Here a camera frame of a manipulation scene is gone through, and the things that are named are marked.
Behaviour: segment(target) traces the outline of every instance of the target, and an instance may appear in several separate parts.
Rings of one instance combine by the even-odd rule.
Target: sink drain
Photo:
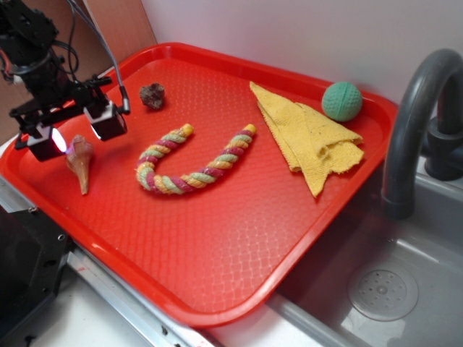
[[[402,266],[375,262],[352,274],[348,293],[357,311],[372,320],[388,322],[413,310],[418,300],[418,285]]]

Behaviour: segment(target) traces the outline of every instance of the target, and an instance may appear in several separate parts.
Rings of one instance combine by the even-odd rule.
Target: red tray
[[[129,131],[98,141],[84,116],[59,127],[69,142],[94,144],[90,191],[81,196],[63,158],[39,163],[12,146],[0,172],[72,238],[173,318],[195,327],[230,322],[262,303],[383,160],[396,107],[363,93],[361,114],[345,124],[365,143],[361,165],[330,175],[314,199],[292,173],[249,89],[252,80],[321,110],[329,82],[219,53],[170,43],[120,65],[131,97]],[[109,74],[115,80],[114,73]],[[140,87],[166,89],[166,105],[142,105]],[[119,89],[106,89],[120,103]],[[156,167],[162,175],[194,172],[245,125],[258,133],[235,167],[215,184],[185,196],[157,196],[135,180],[138,156],[172,129],[195,134]]]

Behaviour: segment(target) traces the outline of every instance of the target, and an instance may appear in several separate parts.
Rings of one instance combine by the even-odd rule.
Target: yellow cloth
[[[362,137],[313,108],[250,83],[258,106],[291,171],[302,171],[314,197],[332,172],[358,164]]]

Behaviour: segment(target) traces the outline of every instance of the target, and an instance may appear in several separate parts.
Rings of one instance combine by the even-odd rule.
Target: white wall
[[[437,48],[463,54],[462,0],[142,0],[156,39],[329,81],[395,103]]]

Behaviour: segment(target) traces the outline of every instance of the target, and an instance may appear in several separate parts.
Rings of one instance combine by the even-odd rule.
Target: braided rope
[[[185,124],[182,128],[164,135],[141,154],[137,163],[137,181],[143,188],[159,194],[184,194],[214,183],[226,170],[232,168],[233,163],[245,152],[252,142],[256,128],[248,124],[230,140],[217,158],[198,172],[180,177],[156,175],[154,168],[159,159],[178,148],[194,131],[191,125]]]

